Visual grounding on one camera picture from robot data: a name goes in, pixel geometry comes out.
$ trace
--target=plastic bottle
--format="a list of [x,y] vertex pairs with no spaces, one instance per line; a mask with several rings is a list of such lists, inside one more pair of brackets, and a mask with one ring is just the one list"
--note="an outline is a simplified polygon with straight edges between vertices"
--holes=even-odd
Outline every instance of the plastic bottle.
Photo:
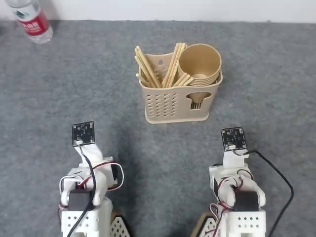
[[13,10],[25,33],[34,43],[45,43],[53,37],[53,30],[37,0],[5,0]]

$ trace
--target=floor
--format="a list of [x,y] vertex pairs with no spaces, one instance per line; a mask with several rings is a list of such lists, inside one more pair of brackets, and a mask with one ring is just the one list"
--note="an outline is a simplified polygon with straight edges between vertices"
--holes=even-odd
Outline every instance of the floor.
[[[51,23],[54,38],[38,45],[0,22],[1,236],[61,236],[58,182],[80,162],[71,124],[90,120],[103,154],[124,168],[126,182],[108,196],[136,237],[190,235],[215,201],[208,166],[223,157],[220,129],[233,126],[294,186],[274,236],[315,236],[316,25]],[[148,124],[134,47],[160,54],[178,41],[216,47],[224,81],[206,121]],[[256,155],[247,162],[269,230],[289,189]]]

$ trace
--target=beige plastic basket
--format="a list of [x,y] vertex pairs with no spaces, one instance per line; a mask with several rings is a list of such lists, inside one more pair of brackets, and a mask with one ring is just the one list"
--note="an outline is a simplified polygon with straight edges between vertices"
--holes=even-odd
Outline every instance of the beige plastic basket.
[[[145,55],[160,80],[167,72],[172,54]],[[144,77],[141,69],[139,69],[139,74]],[[202,87],[148,88],[139,80],[145,101],[146,120],[152,124],[206,120],[218,86],[222,81],[222,72],[214,84]],[[204,98],[201,103],[195,103],[188,97],[196,92],[207,92],[208,97]]]

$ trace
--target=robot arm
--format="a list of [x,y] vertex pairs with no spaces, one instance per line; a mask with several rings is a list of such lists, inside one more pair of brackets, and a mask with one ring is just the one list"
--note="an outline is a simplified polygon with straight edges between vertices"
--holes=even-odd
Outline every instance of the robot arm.
[[[115,163],[112,157],[103,158],[94,143],[94,122],[73,125],[73,146],[81,156],[82,163],[60,181],[63,237],[110,237],[112,229],[117,233],[125,230],[125,236],[129,236],[120,217],[117,221],[122,227],[118,229],[111,226],[113,206],[105,194],[108,190],[122,186],[124,173],[121,165]],[[91,178],[88,161],[95,182]],[[116,172],[112,170],[113,165],[119,166],[122,171],[122,182],[115,188],[112,187],[118,184],[118,180]]]
[[209,167],[211,189],[217,203],[210,212],[201,216],[191,237],[264,237],[266,233],[265,193],[253,180],[244,162],[250,153],[258,154],[287,183],[291,196],[278,215],[269,236],[276,229],[286,208],[294,197],[294,190],[285,176],[260,152],[247,151],[242,127],[222,130],[224,145],[223,164]]

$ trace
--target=stack of paper cups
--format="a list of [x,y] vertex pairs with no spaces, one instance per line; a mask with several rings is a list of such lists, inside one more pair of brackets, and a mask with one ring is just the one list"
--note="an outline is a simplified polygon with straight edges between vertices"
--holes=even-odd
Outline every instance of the stack of paper cups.
[[[208,86],[219,77],[222,66],[220,53],[207,44],[193,44],[184,49],[179,58],[179,75],[187,73],[193,76],[191,86]],[[207,93],[199,92],[190,95],[193,102],[201,103]]]

